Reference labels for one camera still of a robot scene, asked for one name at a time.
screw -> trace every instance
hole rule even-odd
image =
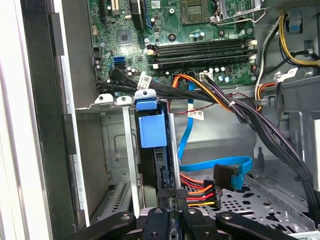
[[[122,220],[128,220],[130,219],[130,216],[128,214],[123,214],[123,216],[121,217]]]
[[[155,214],[162,214],[162,210],[157,208],[155,211],[154,211]]]
[[[196,213],[196,210],[194,210],[194,209],[189,209],[189,210],[188,210],[188,213],[190,213],[190,214],[195,214],[195,213]]]
[[[222,214],[222,217],[226,220],[230,220],[232,218],[229,214]]]

perforated metal panel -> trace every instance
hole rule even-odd
[[[277,10],[289,10],[296,8],[306,8],[320,6],[319,0],[288,0],[281,4]]]
[[[189,192],[195,189],[184,186]],[[301,233],[306,231],[306,226],[295,219],[288,211],[277,205],[263,192],[252,186],[249,179],[245,179],[242,190],[235,192],[224,189],[221,197],[221,209],[216,210],[211,206],[201,206],[211,218],[221,212],[234,212],[246,218],[257,221],[270,228],[280,230],[286,234]]]

power cable bundle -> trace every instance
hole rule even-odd
[[[122,89],[126,94],[133,94],[137,89],[137,83],[127,77],[118,69],[111,71],[113,80],[119,85],[98,83],[99,88]],[[198,81],[188,75],[178,75],[196,84],[202,91],[182,90],[159,82],[152,81],[150,88],[156,90],[158,97],[167,99],[196,99],[219,104],[222,108],[234,113],[241,123],[247,123],[257,132],[265,146],[283,163],[288,165],[301,181],[306,200],[308,203],[309,217],[320,224],[320,193],[313,190],[313,177],[307,165],[302,161],[294,147],[282,134],[282,132],[266,117],[257,112],[254,108],[236,98],[228,97],[215,84],[215,82],[205,76],[207,82]]]

cable label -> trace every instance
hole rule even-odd
[[[151,83],[151,80],[152,80],[152,77],[146,75],[146,72],[143,71],[140,75],[139,82],[136,88],[138,90],[148,89]]]
[[[193,118],[193,119],[198,119],[198,120],[205,120],[205,115],[203,111],[190,111],[188,112],[188,117]]]

orange wire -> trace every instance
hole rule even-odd
[[[260,94],[261,94],[261,92],[262,92],[263,89],[265,89],[266,87],[273,87],[273,86],[276,86],[276,85],[277,85],[277,84],[276,84],[276,83],[273,83],[273,82],[260,85],[259,88],[258,88],[258,90],[257,90],[257,99],[258,99],[258,100],[261,99]],[[259,106],[259,107],[256,109],[256,111],[259,112],[261,109],[262,109],[262,106]]]
[[[199,191],[191,191],[189,192],[189,195],[194,195],[194,194],[203,194],[206,191],[208,191],[210,188],[212,188],[212,185],[207,186],[206,188],[199,190]]]
[[[205,86],[203,85],[201,82],[199,82],[198,80],[194,79],[193,77],[190,77],[188,75],[184,75],[184,74],[179,74],[179,76],[184,77],[186,79],[188,79],[189,81],[194,82],[196,85],[198,85],[203,91],[205,91],[210,97],[212,97],[221,107],[223,107],[226,110],[231,111],[226,105],[224,105],[222,102],[219,101],[219,99]]]
[[[181,175],[182,177],[184,177],[185,179],[193,182],[193,183],[197,183],[197,184],[203,184],[203,183],[204,183],[203,181],[194,180],[194,179],[192,179],[192,178],[190,178],[190,177],[188,177],[188,176],[186,176],[186,175],[184,175],[184,174],[182,174],[182,173],[180,173],[180,175]]]

